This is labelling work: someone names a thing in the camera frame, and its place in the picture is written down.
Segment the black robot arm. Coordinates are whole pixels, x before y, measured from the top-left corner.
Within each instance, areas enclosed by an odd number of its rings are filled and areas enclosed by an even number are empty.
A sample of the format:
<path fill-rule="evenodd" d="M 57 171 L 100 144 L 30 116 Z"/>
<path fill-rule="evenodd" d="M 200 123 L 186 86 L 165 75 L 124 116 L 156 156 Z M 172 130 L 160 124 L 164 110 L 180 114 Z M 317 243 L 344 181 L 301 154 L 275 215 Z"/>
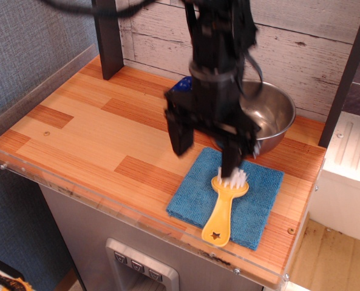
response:
<path fill-rule="evenodd" d="M 247 155 L 256 153 L 260 127 L 244 113 L 242 78 L 257 28 L 249 1 L 186 1 L 192 41 L 192 89 L 166 92 L 165 116 L 177 156 L 194 143 L 194 131 L 223 145 L 221 176 L 231 176 Z"/>

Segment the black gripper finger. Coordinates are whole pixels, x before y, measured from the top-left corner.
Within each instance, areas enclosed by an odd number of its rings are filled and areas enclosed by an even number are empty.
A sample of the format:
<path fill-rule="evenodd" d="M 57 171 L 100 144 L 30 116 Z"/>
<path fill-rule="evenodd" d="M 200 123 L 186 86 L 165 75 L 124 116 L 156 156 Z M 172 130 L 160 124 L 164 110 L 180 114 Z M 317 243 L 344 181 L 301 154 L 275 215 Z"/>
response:
<path fill-rule="evenodd" d="M 174 153 L 182 156 L 194 143 L 194 129 L 173 116 L 167 117 L 168 132 Z"/>
<path fill-rule="evenodd" d="M 244 157 L 246 157 L 246 138 L 244 136 L 224 140 L 221 166 L 222 178 L 230 177 L 232 171 L 240 165 Z"/>

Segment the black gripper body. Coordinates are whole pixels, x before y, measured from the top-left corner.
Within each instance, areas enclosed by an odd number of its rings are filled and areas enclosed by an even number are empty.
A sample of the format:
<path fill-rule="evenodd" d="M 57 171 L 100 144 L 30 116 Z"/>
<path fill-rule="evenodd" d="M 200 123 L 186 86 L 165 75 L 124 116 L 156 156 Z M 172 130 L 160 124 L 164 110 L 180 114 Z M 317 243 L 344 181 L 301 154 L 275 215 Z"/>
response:
<path fill-rule="evenodd" d="M 236 136 L 246 138 L 246 151 L 256 152 L 256 134 L 260 127 L 244 112 L 239 98 L 242 88 L 243 64 L 220 73 L 191 62 L 192 90 L 165 93 L 166 120 L 173 116 L 177 121 L 206 133 L 220 142 Z"/>

